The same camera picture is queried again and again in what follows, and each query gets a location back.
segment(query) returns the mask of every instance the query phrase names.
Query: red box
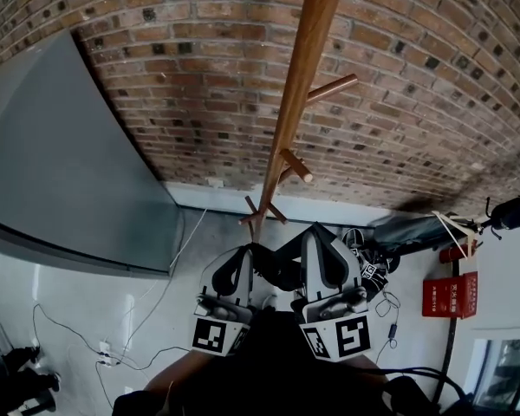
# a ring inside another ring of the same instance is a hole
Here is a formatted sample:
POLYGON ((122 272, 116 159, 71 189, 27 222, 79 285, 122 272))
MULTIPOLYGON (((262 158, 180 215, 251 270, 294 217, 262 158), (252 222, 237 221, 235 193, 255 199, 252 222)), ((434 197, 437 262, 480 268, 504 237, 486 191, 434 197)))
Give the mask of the red box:
POLYGON ((478 273, 458 277, 425 280, 422 315, 465 319, 478 309, 478 273))

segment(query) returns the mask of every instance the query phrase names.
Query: wall socket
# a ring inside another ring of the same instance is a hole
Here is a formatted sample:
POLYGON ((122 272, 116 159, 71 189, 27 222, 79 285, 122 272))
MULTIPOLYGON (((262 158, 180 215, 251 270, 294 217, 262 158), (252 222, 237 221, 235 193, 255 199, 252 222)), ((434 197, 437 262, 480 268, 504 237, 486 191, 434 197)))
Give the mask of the wall socket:
MULTIPOLYGON (((112 347, 110 346, 109 343, 100 342, 98 344, 98 347, 99 347, 101 353, 108 354, 108 356, 112 355, 112 347)), ((106 357, 106 356, 102 356, 102 355, 98 357, 98 361, 104 362, 104 365, 106 365, 106 367, 111 367, 114 364, 114 360, 111 357, 106 357)))

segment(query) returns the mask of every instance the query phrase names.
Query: person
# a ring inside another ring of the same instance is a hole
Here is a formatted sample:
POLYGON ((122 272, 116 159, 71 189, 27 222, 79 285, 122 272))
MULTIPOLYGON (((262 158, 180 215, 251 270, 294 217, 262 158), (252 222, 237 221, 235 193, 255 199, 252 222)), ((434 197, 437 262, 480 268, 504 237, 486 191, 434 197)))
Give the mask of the person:
POLYGON ((39 347, 15 348, 6 355, 0 354, 0 416, 16 410, 45 390, 60 390, 57 374, 37 374, 30 368, 19 371, 29 361, 36 363, 39 354, 39 347))
POLYGON ((120 396, 113 416, 439 414, 411 378, 389 381, 351 367, 377 368, 365 356, 317 360, 295 315, 268 307, 234 356, 191 351, 143 391, 120 396))

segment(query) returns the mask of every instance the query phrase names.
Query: tiled floor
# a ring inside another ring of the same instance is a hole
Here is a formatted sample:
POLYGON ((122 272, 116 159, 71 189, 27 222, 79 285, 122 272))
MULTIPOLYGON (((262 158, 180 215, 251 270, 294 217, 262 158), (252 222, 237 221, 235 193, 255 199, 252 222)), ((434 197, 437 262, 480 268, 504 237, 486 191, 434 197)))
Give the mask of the tiled floor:
MULTIPOLYGON (((200 218, 200 211, 186 210, 187 234, 200 218)), ((280 225, 269 220, 263 229, 263 244, 275 249, 307 228, 306 224, 280 225)), ((248 229, 237 225, 234 216, 208 212, 179 260, 175 277, 166 297, 128 346, 127 355, 135 365, 144 367, 162 348, 187 347, 189 317, 194 310, 203 268, 218 254, 250 241, 248 229)), ((381 367, 440 367, 445 351, 448 321, 421 316, 421 281, 436 267, 437 256, 425 251, 404 257, 400 268, 390 276, 388 289, 400 300, 399 342, 395 350, 380 357, 381 367)), ((0 254, 0 322, 17 347, 35 342, 32 310, 40 303, 47 314, 85 336, 95 348, 108 335, 112 350, 120 353, 127 335, 159 300, 166 286, 160 280, 142 300, 154 280, 98 276, 61 270, 19 261, 0 254), (138 301, 133 312, 120 323, 121 317, 138 301)), ((255 297, 260 301, 271 291, 263 279, 255 277, 255 297)), ((371 313, 379 296, 371 304, 371 313)), ((287 296, 281 295, 281 309, 289 309, 287 296)), ((374 314, 372 335, 375 350, 368 357, 375 360, 387 339, 395 312, 379 318, 374 314)), ((62 391, 57 397, 58 411, 68 415, 107 415, 110 407, 94 370, 97 355, 64 328, 46 320, 36 311, 36 327, 42 350, 46 354, 42 368, 53 369, 62 376, 62 391)), ((174 349, 158 356, 145 372, 123 365, 101 367, 101 375, 111 401, 123 393, 142 388, 148 378, 183 352, 174 349)), ((432 396, 435 383, 417 380, 432 396)))

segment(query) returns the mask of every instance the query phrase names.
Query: wooden coat rack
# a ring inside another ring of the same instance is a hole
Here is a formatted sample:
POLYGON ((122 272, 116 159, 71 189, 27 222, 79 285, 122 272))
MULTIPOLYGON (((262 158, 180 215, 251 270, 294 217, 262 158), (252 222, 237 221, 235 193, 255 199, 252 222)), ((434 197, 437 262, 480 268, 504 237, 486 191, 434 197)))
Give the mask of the wooden coat rack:
POLYGON ((267 211, 283 224, 287 223, 287 218, 271 203, 277 186, 293 173, 306 183, 312 181, 312 172, 304 165, 304 161, 290 151, 304 108, 338 94, 358 81, 356 75, 348 75, 309 92, 338 3, 339 0, 304 0, 302 5, 301 21, 285 82, 260 205, 256 208, 247 196, 245 200, 252 213, 239 220, 240 224, 248 224, 253 242, 260 240, 267 211), (283 170, 285 163, 289 167, 283 170))

